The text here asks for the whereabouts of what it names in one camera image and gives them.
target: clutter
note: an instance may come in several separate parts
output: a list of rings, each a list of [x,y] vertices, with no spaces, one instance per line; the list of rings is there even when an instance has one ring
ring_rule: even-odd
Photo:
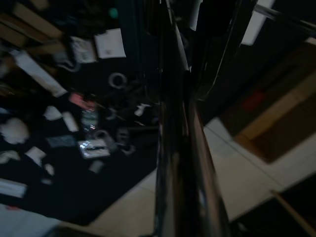
[[[111,114],[105,117],[106,120],[114,120],[117,117],[117,111],[113,108],[109,108]]]
[[[138,110],[135,111],[135,115],[140,117],[141,115],[143,115],[144,110],[146,107],[151,107],[151,105],[147,105],[147,104],[140,104],[137,106]]]
[[[0,133],[10,144],[24,143],[30,137],[27,126],[18,118],[11,118],[0,125]]]
[[[102,161],[95,160],[89,167],[89,170],[92,171],[93,173],[98,174],[103,166],[104,166],[104,163]]]
[[[98,130],[94,133],[94,139],[103,139],[107,144],[108,149],[110,152],[114,152],[118,146],[114,139],[110,136],[110,134],[105,130]]]
[[[129,141],[129,132],[126,128],[119,128],[117,131],[117,142],[119,145],[126,146]]]
[[[94,39],[99,58],[126,57],[120,29],[107,30]]]
[[[116,89],[123,89],[127,85],[127,78],[122,73],[112,73],[109,76],[109,85]]]
[[[127,156],[130,156],[131,154],[133,154],[136,151],[135,146],[133,146],[133,145],[130,145],[127,149],[122,148],[121,150]]]
[[[73,92],[69,97],[69,101],[78,105],[79,107],[83,108],[84,110],[90,110],[91,108],[95,107],[94,102],[92,101],[84,101],[83,96]]]
[[[81,66],[79,62],[72,63],[68,58],[65,51],[56,52],[52,54],[54,61],[57,63],[56,66],[59,68],[66,69],[69,72],[75,73],[80,70]]]
[[[27,185],[0,178],[0,194],[22,198]]]
[[[53,181],[51,179],[41,179],[40,180],[41,183],[46,184],[46,185],[52,185]]]
[[[71,37],[71,39],[73,40],[72,48],[78,63],[94,63],[97,61],[91,41],[78,37]]]
[[[110,155],[107,144],[102,139],[79,141],[78,145],[84,159],[108,157]]]
[[[79,131],[78,125],[70,112],[63,112],[62,116],[69,131],[71,132]]]
[[[25,154],[31,158],[35,164],[41,167],[41,160],[46,156],[46,153],[37,147],[32,147]]]
[[[57,120],[57,119],[62,118],[61,113],[54,106],[48,106],[43,115],[49,121],[53,121],[53,120]]]
[[[0,164],[6,164],[10,159],[19,161],[20,156],[16,151],[5,151],[0,153]]]
[[[43,68],[41,68],[26,52],[14,56],[16,64],[29,74],[38,84],[48,90],[54,97],[62,96],[67,91]]]
[[[72,135],[47,137],[46,140],[48,141],[51,148],[74,147],[76,145],[76,140]]]
[[[54,176],[55,170],[54,167],[51,164],[45,164],[44,169],[51,175]]]
[[[99,123],[99,115],[94,103],[89,105],[87,110],[82,111],[81,123],[83,132],[86,135],[86,139],[92,139],[93,133],[95,132]]]

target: white paper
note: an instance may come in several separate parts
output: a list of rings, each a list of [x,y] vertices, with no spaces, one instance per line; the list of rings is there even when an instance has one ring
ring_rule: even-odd
[[[44,117],[49,121],[53,121],[53,120],[61,119],[62,115],[59,112],[59,110],[56,109],[56,107],[48,106],[44,113]]]
[[[44,166],[45,170],[51,175],[51,176],[54,176],[55,174],[55,169],[54,167],[51,165],[51,164],[46,164]]]
[[[14,56],[17,66],[30,75],[38,84],[48,90],[54,97],[62,96],[67,91],[26,52]]]
[[[71,37],[71,39],[73,40],[72,48],[78,63],[94,63],[97,61],[91,41],[78,37]]]
[[[22,198],[27,185],[17,183],[11,180],[0,179],[0,194]]]
[[[265,7],[272,7],[275,0],[258,0],[257,4]],[[248,27],[242,39],[242,44],[253,45],[266,20],[266,17],[258,12],[253,12]]]
[[[69,131],[71,132],[78,132],[79,128],[78,125],[74,119],[74,117],[71,115],[70,112],[63,112],[63,120],[68,128]]]
[[[38,166],[41,166],[41,159],[46,156],[46,153],[37,147],[32,147],[25,154],[31,158]]]
[[[94,36],[99,58],[126,57],[120,28]]]

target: cardboard box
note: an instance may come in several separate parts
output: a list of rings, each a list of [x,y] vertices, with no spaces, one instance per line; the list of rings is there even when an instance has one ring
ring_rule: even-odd
[[[303,43],[220,115],[234,140],[267,163],[316,131],[315,58],[316,45]]]

